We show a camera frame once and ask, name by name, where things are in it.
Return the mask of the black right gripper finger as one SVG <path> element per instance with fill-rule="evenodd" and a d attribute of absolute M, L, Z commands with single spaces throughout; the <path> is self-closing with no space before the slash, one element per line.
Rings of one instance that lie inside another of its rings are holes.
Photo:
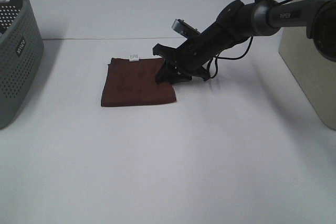
<path fill-rule="evenodd" d="M 176 84 L 180 82 L 189 82 L 191 80 L 192 80 L 192 77 L 185 75 L 185 74 L 171 74 L 167 79 L 167 81 L 170 84 Z"/>
<path fill-rule="evenodd" d="M 174 81 L 176 77 L 176 69 L 173 64 L 164 60 L 163 65 L 155 75 L 155 81 Z"/>

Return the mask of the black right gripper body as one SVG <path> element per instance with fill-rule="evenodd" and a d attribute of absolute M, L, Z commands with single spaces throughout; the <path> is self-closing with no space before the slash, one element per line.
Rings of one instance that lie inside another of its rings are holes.
<path fill-rule="evenodd" d="M 176 74 L 210 78 L 209 70 L 203 67 L 222 51 L 243 42 L 243 36 L 217 22 L 212 23 L 200 35 L 186 39 L 177 48 L 156 44 L 153 54 L 160 56 L 175 66 Z"/>

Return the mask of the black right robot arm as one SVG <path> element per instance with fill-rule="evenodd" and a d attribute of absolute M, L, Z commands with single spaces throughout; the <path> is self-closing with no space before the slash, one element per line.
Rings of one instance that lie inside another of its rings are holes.
<path fill-rule="evenodd" d="M 273 0 L 259 0 L 244 4 L 235 0 L 226 6 L 216 20 L 203 32 L 180 19 L 173 29 L 186 38 L 177 48 L 161 44 L 153 47 L 153 54 L 164 58 L 155 81 L 171 84 L 200 77 L 210 79 L 209 67 L 219 54 L 257 36 L 272 36 L 283 27 L 305 27 L 306 36 L 313 40 L 319 53 L 335 61 L 335 0 L 302 0 L 278 4 Z"/>

